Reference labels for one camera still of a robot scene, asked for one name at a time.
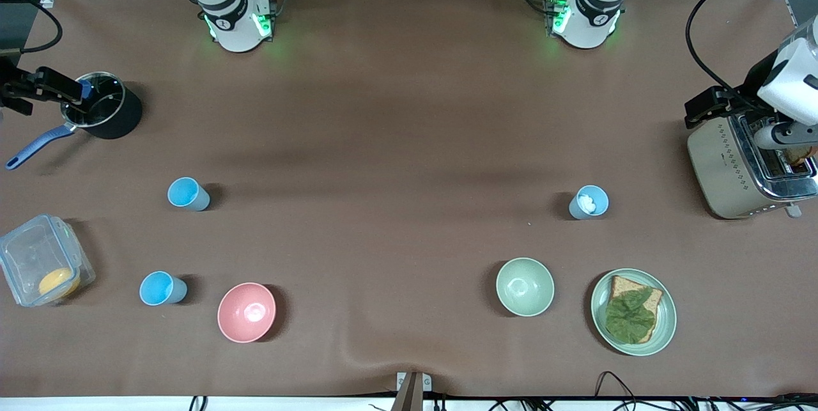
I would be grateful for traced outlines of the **blue plastic cup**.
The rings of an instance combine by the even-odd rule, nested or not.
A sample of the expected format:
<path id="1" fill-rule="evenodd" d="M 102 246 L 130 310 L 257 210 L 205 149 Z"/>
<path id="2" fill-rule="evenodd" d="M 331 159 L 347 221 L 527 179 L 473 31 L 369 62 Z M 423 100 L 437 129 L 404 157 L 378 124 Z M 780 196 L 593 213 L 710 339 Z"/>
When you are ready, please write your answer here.
<path id="1" fill-rule="evenodd" d="M 210 205 L 210 195 L 196 179 L 178 178 L 167 189 L 167 201 L 175 207 L 190 211 L 204 211 Z"/>
<path id="2" fill-rule="evenodd" d="M 139 297 L 147 306 L 176 304 L 187 295 L 187 283 L 169 272 L 156 271 L 143 278 L 139 288 Z"/>

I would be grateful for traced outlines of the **dark toast slice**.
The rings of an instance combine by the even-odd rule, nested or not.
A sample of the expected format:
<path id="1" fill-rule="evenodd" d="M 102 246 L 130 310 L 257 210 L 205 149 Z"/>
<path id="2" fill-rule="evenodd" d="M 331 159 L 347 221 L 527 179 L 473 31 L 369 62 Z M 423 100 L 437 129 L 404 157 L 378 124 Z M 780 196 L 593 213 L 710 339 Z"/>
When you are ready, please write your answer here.
<path id="1" fill-rule="evenodd" d="M 810 157 L 818 154 L 818 146 L 788 147 L 783 154 L 790 166 L 802 166 Z"/>

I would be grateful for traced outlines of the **clear plastic food container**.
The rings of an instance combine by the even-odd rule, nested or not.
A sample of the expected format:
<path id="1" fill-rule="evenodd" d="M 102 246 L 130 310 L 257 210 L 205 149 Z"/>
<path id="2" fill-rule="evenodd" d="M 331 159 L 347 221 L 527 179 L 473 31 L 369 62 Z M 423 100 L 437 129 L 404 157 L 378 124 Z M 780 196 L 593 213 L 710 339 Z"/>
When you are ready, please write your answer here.
<path id="1" fill-rule="evenodd" d="M 52 215 L 38 215 L 0 237 L 0 268 L 15 299 L 22 307 L 58 304 L 60 299 L 41 297 L 38 283 L 50 271 L 69 267 L 79 271 L 81 288 L 96 274 L 71 225 Z"/>

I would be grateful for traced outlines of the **brown bread slice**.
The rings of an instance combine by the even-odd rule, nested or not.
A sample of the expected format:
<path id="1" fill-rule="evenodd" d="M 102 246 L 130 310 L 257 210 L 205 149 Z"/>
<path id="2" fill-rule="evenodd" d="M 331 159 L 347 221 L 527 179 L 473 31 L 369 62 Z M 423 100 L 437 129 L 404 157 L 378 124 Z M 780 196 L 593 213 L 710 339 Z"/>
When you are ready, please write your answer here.
<path id="1" fill-rule="evenodd" d="M 618 342 L 629 345 L 646 343 L 657 325 L 662 296 L 660 289 L 613 276 L 610 300 L 605 309 L 605 329 Z"/>

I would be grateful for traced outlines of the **orange fruit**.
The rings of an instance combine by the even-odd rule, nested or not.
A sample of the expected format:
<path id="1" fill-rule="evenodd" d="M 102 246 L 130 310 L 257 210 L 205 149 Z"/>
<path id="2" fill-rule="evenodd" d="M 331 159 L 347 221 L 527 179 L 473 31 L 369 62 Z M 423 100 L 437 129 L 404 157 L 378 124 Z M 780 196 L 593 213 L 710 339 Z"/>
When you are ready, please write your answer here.
<path id="1" fill-rule="evenodd" d="M 79 288 L 79 271 L 69 267 L 61 267 L 50 271 L 38 283 L 41 297 L 60 299 Z"/>

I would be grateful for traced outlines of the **pink bowl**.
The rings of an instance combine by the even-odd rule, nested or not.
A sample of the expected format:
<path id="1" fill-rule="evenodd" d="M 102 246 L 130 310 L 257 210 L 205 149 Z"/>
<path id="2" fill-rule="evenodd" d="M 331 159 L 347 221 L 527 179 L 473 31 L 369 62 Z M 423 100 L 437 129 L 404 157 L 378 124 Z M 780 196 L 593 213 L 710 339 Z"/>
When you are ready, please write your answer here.
<path id="1" fill-rule="evenodd" d="M 217 308 L 217 326 L 229 341 L 251 343 L 271 329 L 277 317 L 274 294 L 259 283 L 242 283 L 231 288 Z"/>

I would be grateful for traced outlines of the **pale blue cup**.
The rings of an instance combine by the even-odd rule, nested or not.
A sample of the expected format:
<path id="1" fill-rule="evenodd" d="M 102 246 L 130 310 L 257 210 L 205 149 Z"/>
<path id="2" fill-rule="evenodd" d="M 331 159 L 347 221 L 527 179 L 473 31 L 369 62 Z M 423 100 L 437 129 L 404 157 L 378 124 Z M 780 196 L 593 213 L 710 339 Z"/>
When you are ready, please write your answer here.
<path id="1" fill-rule="evenodd" d="M 596 185 L 587 185 L 578 190 L 569 204 L 569 214 L 574 219 L 592 219 L 604 215 L 610 207 L 607 193 Z"/>

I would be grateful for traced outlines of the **brown table cover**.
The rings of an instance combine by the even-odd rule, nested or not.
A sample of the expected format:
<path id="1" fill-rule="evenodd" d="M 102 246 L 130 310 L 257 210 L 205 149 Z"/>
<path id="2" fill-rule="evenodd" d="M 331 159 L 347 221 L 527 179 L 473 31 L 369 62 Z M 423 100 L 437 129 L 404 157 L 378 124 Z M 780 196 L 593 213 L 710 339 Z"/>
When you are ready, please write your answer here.
<path id="1" fill-rule="evenodd" d="M 0 397 L 367 394 L 411 370 L 455 396 L 584 396 L 605 371 L 643 396 L 818 392 L 818 201 L 708 213 L 683 123 L 710 85 L 684 41 L 697 1 L 626 0 L 602 47 L 575 50 L 522 0 L 287 0 L 272 42 L 232 54 L 188 0 L 55 0 L 64 38 L 21 67 L 117 74 L 145 114 L 14 171 L 61 119 L 4 114 L 0 234 L 61 217 L 96 280 L 23 308 L 0 274 Z M 167 201 L 182 177 L 206 210 Z M 610 207 L 574 219 L 587 185 Z M 555 281 L 534 317 L 496 293 L 521 256 Z M 654 355 L 591 320 L 620 268 L 675 303 Z M 181 302 L 141 302 L 156 271 L 187 283 Z M 242 283 L 277 304 L 251 343 L 217 326 Z"/>

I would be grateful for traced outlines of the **green bowl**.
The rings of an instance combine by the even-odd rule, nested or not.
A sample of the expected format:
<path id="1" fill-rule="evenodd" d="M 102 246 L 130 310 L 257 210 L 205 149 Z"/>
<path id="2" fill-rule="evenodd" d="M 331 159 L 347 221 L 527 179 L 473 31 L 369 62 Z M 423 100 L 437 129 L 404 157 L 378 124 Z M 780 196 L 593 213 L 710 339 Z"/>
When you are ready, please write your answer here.
<path id="1" fill-rule="evenodd" d="M 511 259 L 500 267 L 495 288 L 505 309 L 520 317 L 543 314 L 555 297 L 555 281 L 549 268 L 524 256 Z"/>

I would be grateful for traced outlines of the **green lettuce leaf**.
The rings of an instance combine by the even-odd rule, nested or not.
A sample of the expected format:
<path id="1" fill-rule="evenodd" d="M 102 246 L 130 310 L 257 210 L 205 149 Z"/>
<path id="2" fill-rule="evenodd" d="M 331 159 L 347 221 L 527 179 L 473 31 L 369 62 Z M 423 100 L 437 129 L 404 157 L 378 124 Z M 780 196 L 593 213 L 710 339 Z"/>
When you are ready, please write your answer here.
<path id="1" fill-rule="evenodd" d="M 619 342 L 643 343 L 656 324 L 656 314 L 645 308 L 652 288 L 625 291 L 608 301 L 605 309 L 606 330 Z"/>

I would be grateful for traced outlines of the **green plate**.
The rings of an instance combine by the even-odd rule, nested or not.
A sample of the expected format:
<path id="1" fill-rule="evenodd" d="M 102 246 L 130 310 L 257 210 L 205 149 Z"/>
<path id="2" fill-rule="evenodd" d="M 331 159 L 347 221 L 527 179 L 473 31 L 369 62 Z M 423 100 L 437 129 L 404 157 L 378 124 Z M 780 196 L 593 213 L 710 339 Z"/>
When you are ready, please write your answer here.
<path id="1" fill-rule="evenodd" d="M 611 283 L 613 276 L 621 276 L 634 282 L 642 283 L 663 292 L 662 300 L 658 304 L 658 322 L 651 338 L 643 344 L 629 345 L 618 342 L 605 329 L 605 309 L 610 300 Z M 677 329 L 677 309 L 673 298 L 666 286 L 648 272 L 634 268 L 620 268 L 607 272 L 595 282 L 590 298 L 590 314 L 597 332 L 607 344 L 625 355 L 646 357 L 654 355 L 664 349 L 673 339 Z"/>

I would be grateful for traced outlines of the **beige metal toaster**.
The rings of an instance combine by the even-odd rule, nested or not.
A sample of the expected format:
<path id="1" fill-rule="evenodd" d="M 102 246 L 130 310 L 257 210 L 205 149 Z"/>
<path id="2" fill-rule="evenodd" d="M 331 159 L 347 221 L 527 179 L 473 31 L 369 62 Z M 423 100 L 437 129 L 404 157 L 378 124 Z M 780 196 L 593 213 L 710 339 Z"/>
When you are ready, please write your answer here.
<path id="1" fill-rule="evenodd" d="M 710 210 L 722 219 L 748 219 L 775 210 L 801 215 L 800 202 L 818 199 L 818 154 L 802 166 L 783 150 L 760 149 L 755 132 L 773 123 L 746 116 L 707 121 L 690 134 L 690 160 Z"/>

